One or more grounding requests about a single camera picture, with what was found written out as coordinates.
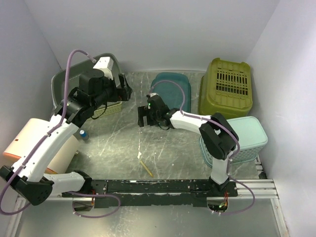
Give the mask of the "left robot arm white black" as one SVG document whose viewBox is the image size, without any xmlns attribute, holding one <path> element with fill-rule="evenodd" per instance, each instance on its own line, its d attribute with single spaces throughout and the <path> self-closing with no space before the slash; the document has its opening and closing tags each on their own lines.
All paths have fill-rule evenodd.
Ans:
<svg viewBox="0 0 316 237">
<path fill-rule="evenodd" d="M 65 88 L 65 98 L 55 109 L 45 133 L 34 147 L 12 167 L 3 166 L 0 176 L 29 204 L 43 203 L 53 192 L 76 192 L 86 197 L 92 179 L 82 171 L 48 176 L 45 170 L 66 141 L 76 133 L 96 109 L 109 102 L 128 101 L 132 89 L 124 74 L 120 86 L 104 70 L 90 69 L 79 75 L 79 84 Z"/>
</svg>

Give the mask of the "olive green plastic basket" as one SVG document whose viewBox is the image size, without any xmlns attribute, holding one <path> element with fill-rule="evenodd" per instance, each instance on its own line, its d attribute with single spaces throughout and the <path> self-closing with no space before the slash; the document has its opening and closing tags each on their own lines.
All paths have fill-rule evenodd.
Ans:
<svg viewBox="0 0 316 237">
<path fill-rule="evenodd" d="M 198 114 L 221 113 L 226 119 L 245 117 L 253 105 L 251 68 L 215 58 L 201 78 Z"/>
</svg>

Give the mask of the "teal transparent plastic tub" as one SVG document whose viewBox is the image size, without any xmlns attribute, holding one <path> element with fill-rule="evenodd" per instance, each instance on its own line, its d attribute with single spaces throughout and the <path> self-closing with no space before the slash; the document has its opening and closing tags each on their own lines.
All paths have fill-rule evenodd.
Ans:
<svg viewBox="0 0 316 237">
<path fill-rule="evenodd" d="M 157 93 L 164 103 L 170 108 L 180 108 L 183 103 L 181 89 L 170 81 L 179 85 L 184 91 L 185 103 L 182 107 L 184 112 L 191 112 L 191 85 L 187 76 L 180 73 L 162 72 L 153 80 L 151 92 Z"/>
</svg>

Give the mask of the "light blue perforated basket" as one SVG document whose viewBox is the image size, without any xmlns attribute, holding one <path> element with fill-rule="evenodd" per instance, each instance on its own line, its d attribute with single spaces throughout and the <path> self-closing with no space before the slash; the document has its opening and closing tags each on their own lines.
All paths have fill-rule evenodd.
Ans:
<svg viewBox="0 0 316 237">
<path fill-rule="evenodd" d="M 268 142 L 268 137 L 259 120 L 247 116 L 229 119 L 228 123 L 237 133 L 240 144 L 240 151 L 233 157 L 232 164 L 255 160 Z"/>
</svg>

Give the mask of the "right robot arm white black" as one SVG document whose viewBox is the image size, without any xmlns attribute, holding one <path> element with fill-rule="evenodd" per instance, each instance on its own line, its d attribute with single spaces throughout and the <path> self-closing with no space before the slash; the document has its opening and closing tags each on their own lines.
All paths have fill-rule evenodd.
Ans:
<svg viewBox="0 0 316 237">
<path fill-rule="evenodd" d="M 212 172 L 205 192 L 221 196 L 230 181 L 231 158 L 239 152 L 239 138 L 228 121 L 220 113 L 212 116 L 198 116 L 180 109 L 170 109 L 162 98 L 151 93 L 147 95 L 147 105 L 137 108 L 138 125 L 159 126 L 169 129 L 183 129 L 199 134 L 207 151 L 212 156 Z"/>
</svg>

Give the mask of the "grey plastic tub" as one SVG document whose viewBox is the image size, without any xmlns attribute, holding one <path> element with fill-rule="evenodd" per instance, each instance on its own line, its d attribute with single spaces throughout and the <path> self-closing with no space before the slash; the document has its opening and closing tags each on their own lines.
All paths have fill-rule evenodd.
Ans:
<svg viewBox="0 0 316 237">
<path fill-rule="evenodd" d="M 111 57 L 113 59 L 114 64 L 112 68 L 112 73 L 113 73 L 114 80 L 116 82 L 116 86 L 120 87 L 119 74 L 121 73 L 121 70 L 120 70 L 120 66 L 116 57 L 111 53 L 104 53 L 104 54 L 97 55 L 94 58 L 96 60 L 99 60 L 99 58 L 101 57 Z M 89 59 L 71 66 L 70 75 L 69 75 L 68 92 L 70 92 L 74 87 L 77 87 L 79 85 L 79 75 L 89 69 L 92 69 L 93 66 L 94 64 Z M 60 75 L 60 74 L 65 75 L 65 73 L 66 73 L 65 70 L 63 70 L 57 73 L 56 75 Z"/>
</svg>

